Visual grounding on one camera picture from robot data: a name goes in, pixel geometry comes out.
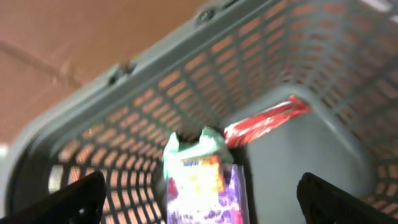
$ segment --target snack package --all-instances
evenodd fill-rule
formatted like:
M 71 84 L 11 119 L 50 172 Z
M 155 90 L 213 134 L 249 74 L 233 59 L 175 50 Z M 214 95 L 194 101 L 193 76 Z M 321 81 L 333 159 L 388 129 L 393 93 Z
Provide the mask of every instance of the snack package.
M 233 123 L 224 129 L 228 149 L 243 146 L 279 127 L 289 119 L 310 112 L 309 105 L 292 95 L 281 102 L 250 118 Z
M 217 155 L 222 163 L 232 163 L 233 157 L 228 151 L 224 137 L 217 131 L 203 128 L 199 141 L 195 144 L 180 142 L 177 133 L 170 135 L 163 152 L 164 179 L 173 177 L 181 169 L 181 160 Z
M 185 182 L 167 180 L 167 223 L 249 223 L 243 168 L 234 164 L 223 166 L 226 186 L 216 194 L 201 192 L 192 197 Z
M 180 172 L 174 181 L 184 185 L 194 195 L 217 194 L 225 189 L 218 156 L 208 156 L 180 161 Z

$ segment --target brown floor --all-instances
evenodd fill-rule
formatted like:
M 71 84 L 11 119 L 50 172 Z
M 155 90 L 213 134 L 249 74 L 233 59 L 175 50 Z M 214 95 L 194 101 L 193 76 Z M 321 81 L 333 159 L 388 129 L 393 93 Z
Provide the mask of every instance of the brown floor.
M 150 47 L 204 2 L 0 1 L 0 142 L 11 142 L 39 114 Z

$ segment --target shopping basket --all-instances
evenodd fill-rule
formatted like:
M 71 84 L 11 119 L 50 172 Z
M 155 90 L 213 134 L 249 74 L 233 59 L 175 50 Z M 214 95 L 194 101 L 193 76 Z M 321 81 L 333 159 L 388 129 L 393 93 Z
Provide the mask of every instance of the shopping basket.
M 251 222 L 305 223 L 295 195 L 305 172 L 398 218 L 397 7 L 213 4 L 30 124 L 1 166 L 0 216 L 100 170 L 103 223 L 162 223 L 158 168 L 172 131 L 193 139 L 296 95 L 311 113 L 233 151 Z

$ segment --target basket mesh side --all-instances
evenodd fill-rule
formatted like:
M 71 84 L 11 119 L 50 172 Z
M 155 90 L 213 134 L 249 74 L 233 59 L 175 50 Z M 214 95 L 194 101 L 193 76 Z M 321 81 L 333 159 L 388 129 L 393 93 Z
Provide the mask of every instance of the basket mesh side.
M 50 191 L 101 170 L 110 186 L 103 223 L 162 222 L 150 183 L 169 134 L 183 129 L 190 137 L 295 84 L 314 92 L 378 159 L 379 185 L 364 201 L 398 218 L 397 4 L 368 2 L 263 5 L 67 142 Z

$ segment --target red candy bar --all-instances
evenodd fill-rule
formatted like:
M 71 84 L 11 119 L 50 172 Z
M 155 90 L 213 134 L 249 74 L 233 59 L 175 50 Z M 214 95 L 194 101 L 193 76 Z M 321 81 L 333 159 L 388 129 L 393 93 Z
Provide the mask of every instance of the red candy bar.
M 290 118 L 310 112 L 310 107 L 292 95 L 288 101 L 281 102 L 262 113 L 231 124 L 224 129 L 228 149 L 243 146 L 277 128 Z

